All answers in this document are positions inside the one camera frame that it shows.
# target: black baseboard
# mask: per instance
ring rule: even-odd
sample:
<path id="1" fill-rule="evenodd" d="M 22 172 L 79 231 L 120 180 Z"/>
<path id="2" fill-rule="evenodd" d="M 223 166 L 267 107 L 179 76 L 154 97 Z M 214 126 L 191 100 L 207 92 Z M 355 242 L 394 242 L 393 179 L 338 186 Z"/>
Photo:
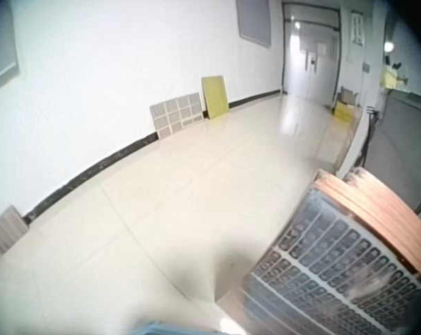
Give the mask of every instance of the black baseboard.
<path id="1" fill-rule="evenodd" d="M 280 93 L 280 91 L 281 91 L 280 89 L 277 89 L 275 91 L 261 93 L 261 94 L 257 94 L 256 96 L 249 96 L 249 97 L 241 99 L 241 100 L 233 101 L 232 103 L 229 103 L 229 108 L 234 108 L 234 107 L 243 105 L 245 103 L 250 103 L 251 101 L 254 101 L 254 100 L 265 98 L 267 96 L 272 96 L 274 94 Z"/>
<path id="2" fill-rule="evenodd" d="M 110 167 L 112 164 L 120 161 L 121 159 L 131 155 L 133 152 L 146 147 L 148 144 L 153 143 L 159 139 L 157 133 L 152 133 L 147 137 L 142 138 L 141 140 L 137 140 L 134 143 L 131 143 L 127 147 L 120 149 L 117 152 L 109 155 L 108 157 L 102 159 L 98 163 L 91 166 L 89 169 L 83 171 L 74 179 L 70 180 L 66 185 L 62 186 L 61 188 L 57 189 L 43 201 L 36 205 L 29 213 L 27 213 L 23 220 L 25 223 L 30 224 L 36 218 L 38 218 L 42 213 L 47 211 L 55 202 L 59 201 L 70 192 L 75 190 L 77 187 L 82 185 L 84 182 L 91 179 L 93 176 L 98 174 L 99 172 L 103 171 L 104 169 Z"/>

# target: blue object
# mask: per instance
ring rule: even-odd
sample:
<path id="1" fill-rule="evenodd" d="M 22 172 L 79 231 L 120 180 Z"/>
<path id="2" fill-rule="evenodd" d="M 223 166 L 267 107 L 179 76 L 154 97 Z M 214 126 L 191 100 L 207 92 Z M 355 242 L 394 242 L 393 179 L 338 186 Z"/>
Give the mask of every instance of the blue object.
<path id="1" fill-rule="evenodd" d="M 204 332 L 201 330 L 195 329 L 187 329 L 183 327 L 167 325 L 160 322 L 153 322 L 145 325 L 133 333 L 131 335 L 209 335 L 209 334 L 221 334 L 227 335 L 226 333 L 221 332 Z"/>

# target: yellow panel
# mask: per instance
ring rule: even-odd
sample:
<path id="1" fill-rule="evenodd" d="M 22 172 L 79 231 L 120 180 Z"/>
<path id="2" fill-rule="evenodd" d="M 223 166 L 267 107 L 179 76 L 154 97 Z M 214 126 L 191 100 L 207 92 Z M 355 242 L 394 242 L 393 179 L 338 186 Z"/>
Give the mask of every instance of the yellow panel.
<path id="1" fill-rule="evenodd" d="M 210 119 L 219 117 L 229 111 L 226 86 L 224 85 L 224 78 L 222 75 L 204 77 L 202 79 L 202 87 L 204 89 L 205 103 Z"/>
<path id="2" fill-rule="evenodd" d="M 337 101 L 334 116 L 342 121 L 351 122 L 355 117 L 355 108 Z"/>

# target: floor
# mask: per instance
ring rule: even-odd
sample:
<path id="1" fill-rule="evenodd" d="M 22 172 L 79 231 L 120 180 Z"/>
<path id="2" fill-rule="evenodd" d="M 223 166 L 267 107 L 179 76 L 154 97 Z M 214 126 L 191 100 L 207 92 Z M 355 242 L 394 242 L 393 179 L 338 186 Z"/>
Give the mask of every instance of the floor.
<path id="1" fill-rule="evenodd" d="M 0 257 L 0 334 L 220 329 L 214 303 L 258 260 L 346 125 L 289 96 L 153 143 L 36 219 Z"/>

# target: yellow box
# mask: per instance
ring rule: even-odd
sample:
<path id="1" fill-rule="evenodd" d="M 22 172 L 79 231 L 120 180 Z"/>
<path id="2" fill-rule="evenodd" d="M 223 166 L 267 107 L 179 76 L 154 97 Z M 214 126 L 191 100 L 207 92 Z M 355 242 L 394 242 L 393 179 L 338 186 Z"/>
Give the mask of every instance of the yellow box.
<path id="1" fill-rule="evenodd" d="M 351 122 L 355 117 L 355 107 L 337 101 L 334 116 L 342 121 Z"/>

